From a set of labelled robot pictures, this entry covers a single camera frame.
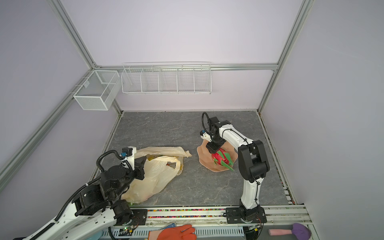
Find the white mesh box basket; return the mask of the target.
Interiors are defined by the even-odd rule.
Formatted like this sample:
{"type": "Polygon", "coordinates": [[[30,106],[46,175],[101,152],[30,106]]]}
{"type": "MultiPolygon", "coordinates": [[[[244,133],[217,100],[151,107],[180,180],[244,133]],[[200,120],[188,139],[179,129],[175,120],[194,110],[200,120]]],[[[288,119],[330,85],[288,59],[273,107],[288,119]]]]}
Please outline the white mesh box basket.
{"type": "Polygon", "coordinates": [[[83,110],[107,111],[121,89],[118,71],[94,70],[74,93],[83,110]]]}

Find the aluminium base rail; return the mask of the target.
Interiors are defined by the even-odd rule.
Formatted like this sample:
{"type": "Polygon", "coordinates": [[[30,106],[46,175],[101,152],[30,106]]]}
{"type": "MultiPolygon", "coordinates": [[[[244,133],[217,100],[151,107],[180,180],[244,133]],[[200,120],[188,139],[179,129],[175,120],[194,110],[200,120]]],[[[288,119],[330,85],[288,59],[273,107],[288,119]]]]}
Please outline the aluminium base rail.
{"type": "Polygon", "coordinates": [[[303,205],[262,206],[250,220],[242,220],[238,206],[200,206],[200,207],[131,207],[134,225],[160,227],[169,223],[192,224],[196,226],[246,226],[252,224],[290,225],[312,224],[303,205]]]}

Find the pink fake dragon fruit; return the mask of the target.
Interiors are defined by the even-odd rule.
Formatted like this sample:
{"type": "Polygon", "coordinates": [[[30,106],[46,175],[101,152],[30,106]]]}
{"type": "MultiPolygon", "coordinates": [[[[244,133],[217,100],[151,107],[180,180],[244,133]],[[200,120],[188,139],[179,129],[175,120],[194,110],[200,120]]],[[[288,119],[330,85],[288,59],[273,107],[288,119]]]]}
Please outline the pink fake dragon fruit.
{"type": "Polygon", "coordinates": [[[219,149],[216,153],[212,154],[214,164],[217,166],[225,167],[227,170],[234,171],[234,162],[228,152],[224,149],[219,149]]]}

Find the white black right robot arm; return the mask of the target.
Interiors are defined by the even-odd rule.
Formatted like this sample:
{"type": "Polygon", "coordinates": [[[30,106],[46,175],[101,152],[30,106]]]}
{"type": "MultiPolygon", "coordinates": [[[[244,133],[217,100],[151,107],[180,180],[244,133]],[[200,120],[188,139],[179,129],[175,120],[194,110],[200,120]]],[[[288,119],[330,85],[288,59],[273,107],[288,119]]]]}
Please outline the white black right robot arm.
{"type": "Polygon", "coordinates": [[[260,205],[261,184],[270,170],[262,141],[254,141],[238,132],[229,121],[210,118],[202,113],[203,143],[198,147],[199,162],[213,172],[232,171],[238,163],[244,179],[238,207],[225,209],[229,224],[265,224],[265,210],[260,205]]]}

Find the aluminium corner frame post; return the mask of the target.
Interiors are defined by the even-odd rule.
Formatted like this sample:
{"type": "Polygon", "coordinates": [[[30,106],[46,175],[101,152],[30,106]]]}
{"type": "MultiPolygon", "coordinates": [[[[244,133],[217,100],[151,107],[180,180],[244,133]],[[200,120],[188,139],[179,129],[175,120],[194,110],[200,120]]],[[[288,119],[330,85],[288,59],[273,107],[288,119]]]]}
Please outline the aluminium corner frame post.
{"type": "Polygon", "coordinates": [[[91,53],[88,51],[62,2],[59,0],[47,0],[46,2],[52,9],[54,15],[58,19],[82,59],[85,61],[86,65],[89,69],[96,69],[98,65],[94,61],[91,53]]]}

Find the orange work glove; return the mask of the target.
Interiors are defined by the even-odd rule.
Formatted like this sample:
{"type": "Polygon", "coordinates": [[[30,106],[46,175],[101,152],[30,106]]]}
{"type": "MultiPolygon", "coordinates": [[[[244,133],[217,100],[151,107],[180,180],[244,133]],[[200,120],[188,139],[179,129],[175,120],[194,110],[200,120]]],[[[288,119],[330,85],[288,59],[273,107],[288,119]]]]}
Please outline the orange work glove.
{"type": "Polygon", "coordinates": [[[149,232],[149,240],[196,240],[195,228],[192,225],[183,225],[174,228],[149,232]]]}

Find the peach wavy fruit bowl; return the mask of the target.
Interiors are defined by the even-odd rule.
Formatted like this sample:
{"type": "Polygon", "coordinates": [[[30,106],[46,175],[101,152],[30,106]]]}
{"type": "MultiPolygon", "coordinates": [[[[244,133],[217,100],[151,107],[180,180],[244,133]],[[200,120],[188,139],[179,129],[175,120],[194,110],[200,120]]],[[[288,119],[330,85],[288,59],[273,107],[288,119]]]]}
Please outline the peach wavy fruit bowl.
{"type": "MultiPolygon", "coordinates": [[[[207,169],[211,170],[212,172],[223,172],[228,171],[229,169],[225,166],[219,165],[219,163],[214,163],[214,157],[213,155],[208,151],[207,149],[207,143],[209,143],[207,140],[203,140],[203,143],[197,148],[198,155],[199,155],[199,162],[206,167],[207,169]]],[[[238,153],[235,151],[235,148],[231,146],[229,143],[225,143],[222,146],[222,150],[229,154],[229,157],[231,158],[233,164],[229,164],[231,168],[233,168],[234,163],[238,159],[238,153]]]]}

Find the purple pink brush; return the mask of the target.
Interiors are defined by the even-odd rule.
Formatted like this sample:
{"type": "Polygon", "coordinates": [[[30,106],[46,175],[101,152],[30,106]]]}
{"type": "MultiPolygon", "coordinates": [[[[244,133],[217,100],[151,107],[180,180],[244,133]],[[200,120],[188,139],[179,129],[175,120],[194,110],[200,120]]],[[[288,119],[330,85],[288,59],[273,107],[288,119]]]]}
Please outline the purple pink brush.
{"type": "Polygon", "coordinates": [[[270,236],[294,235],[298,240],[309,240],[312,236],[311,231],[299,223],[294,223],[291,230],[269,229],[268,233],[270,236]]]}

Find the translucent banana print plastic bag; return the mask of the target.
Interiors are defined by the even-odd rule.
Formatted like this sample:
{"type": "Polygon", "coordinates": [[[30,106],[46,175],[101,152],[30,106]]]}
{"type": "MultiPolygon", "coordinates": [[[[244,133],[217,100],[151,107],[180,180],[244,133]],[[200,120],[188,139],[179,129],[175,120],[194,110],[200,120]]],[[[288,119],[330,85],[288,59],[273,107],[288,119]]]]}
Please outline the translucent banana print plastic bag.
{"type": "Polygon", "coordinates": [[[147,147],[137,150],[135,159],[146,157],[145,178],[134,180],[121,199],[130,204],[141,204],[160,193],[183,172],[185,158],[191,157],[182,147],[147,147]]]}

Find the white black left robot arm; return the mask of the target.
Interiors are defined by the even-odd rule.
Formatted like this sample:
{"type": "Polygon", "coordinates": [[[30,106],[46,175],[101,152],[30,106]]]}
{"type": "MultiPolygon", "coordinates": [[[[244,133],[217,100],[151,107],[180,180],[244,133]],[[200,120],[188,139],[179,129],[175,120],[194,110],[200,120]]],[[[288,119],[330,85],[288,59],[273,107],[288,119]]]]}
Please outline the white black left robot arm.
{"type": "Polygon", "coordinates": [[[132,210],[122,199],[134,180],[145,178],[147,157],[135,158],[137,149],[109,150],[96,160],[99,177],[84,184],[64,203],[56,217],[27,236],[28,240],[85,240],[113,226],[143,226],[144,210],[132,210]]]}

